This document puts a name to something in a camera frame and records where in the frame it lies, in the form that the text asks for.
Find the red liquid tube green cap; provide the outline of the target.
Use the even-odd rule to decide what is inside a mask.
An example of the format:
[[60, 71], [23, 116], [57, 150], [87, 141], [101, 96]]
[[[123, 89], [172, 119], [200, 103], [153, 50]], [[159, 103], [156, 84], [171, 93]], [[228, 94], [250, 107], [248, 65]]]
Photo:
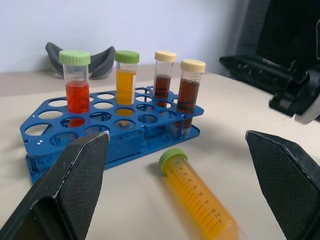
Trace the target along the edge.
[[90, 110], [90, 53], [84, 50], [65, 49], [59, 52], [59, 62], [63, 68], [68, 112], [87, 113]]

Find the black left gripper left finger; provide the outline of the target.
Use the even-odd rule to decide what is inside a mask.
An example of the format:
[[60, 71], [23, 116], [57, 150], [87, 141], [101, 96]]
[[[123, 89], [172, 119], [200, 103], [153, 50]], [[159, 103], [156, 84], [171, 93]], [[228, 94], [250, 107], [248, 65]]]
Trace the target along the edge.
[[99, 199], [110, 135], [69, 143], [0, 229], [0, 240], [85, 240]]

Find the yellow liquid tube green cap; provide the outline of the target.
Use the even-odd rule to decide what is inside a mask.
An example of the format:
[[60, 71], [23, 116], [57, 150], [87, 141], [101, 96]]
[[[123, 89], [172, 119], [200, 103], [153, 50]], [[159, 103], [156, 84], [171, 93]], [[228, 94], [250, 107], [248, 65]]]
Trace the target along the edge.
[[130, 106], [134, 103], [137, 64], [140, 54], [130, 50], [117, 50], [116, 61], [116, 102], [121, 106]]
[[168, 149], [158, 163], [169, 190], [204, 240], [241, 240], [237, 221], [199, 177], [181, 149]]

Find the grey curved padded object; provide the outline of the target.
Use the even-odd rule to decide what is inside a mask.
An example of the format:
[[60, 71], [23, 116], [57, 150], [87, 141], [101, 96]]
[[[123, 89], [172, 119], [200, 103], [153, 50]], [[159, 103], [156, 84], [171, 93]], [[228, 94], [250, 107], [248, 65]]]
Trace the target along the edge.
[[[50, 65], [52, 69], [60, 76], [64, 76], [63, 65], [59, 61], [59, 52], [63, 49], [48, 42], [45, 46]], [[101, 80], [108, 78], [113, 71], [116, 50], [110, 46], [105, 51], [92, 55], [90, 57], [91, 63], [88, 66], [88, 71], [91, 74], [91, 80]]]

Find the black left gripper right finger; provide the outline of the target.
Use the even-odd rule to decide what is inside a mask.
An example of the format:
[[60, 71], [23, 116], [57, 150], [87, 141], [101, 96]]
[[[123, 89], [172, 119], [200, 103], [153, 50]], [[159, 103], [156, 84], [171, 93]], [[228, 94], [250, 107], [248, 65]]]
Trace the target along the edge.
[[320, 165], [297, 143], [249, 130], [260, 189], [287, 240], [320, 240]]

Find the blue test tube rack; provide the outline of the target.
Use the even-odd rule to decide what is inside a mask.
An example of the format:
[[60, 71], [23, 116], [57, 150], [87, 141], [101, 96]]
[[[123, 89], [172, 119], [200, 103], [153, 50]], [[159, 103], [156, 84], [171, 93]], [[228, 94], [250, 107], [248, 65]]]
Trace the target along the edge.
[[192, 126], [188, 133], [174, 130], [185, 114], [177, 112], [178, 96], [170, 92], [165, 106], [158, 105], [153, 87], [138, 87], [130, 116], [120, 116], [115, 91], [90, 94], [90, 110], [70, 113], [57, 106], [57, 99], [45, 100], [20, 126], [26, 150], [26, 161], [32, 182], [36, 182], [56, 162], [62, 150], [72, 141], [86, 135], [109, 132], [106, 169], [127, 163], [173, 145], [196, 138], [200, 130]]

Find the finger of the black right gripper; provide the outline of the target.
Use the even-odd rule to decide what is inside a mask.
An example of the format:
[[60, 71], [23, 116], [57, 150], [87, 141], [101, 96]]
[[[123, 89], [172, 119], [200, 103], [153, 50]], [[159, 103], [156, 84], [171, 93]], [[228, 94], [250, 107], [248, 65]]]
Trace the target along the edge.
[[269, 100], [269, 107], [288, 117], [302, 115], [311, 105], [307, 83], [273, 83], [273, 97]]
[[304, 76], [248, 55], [222, 56], [219, 62], [237, 81], [262, 91], [282, 91], [289, 84], [302, 84]]

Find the brown liquid tube cream cap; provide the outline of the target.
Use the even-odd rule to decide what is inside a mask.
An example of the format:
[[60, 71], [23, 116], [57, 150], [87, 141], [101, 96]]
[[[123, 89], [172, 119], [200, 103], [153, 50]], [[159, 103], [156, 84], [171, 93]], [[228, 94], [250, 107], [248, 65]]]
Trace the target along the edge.
[[157, 50], [154, 55], [155, 73], [153, 82], [153, 97], [159, 99], [156, 104], [159, 107], [166, 108], [169, 104], [166, 102], [169, 96], [172, 71], [177, 54], [171, 51]]
[[181, 78], [176, 110], [183, 114], [183, 120], [174, 123], [182, 136], [187, 136], [192, 127], [192, 117], [198, 98], [202, 75], [206, 70], [206, 63], [195, 59], [184, 59], [180, 63]]

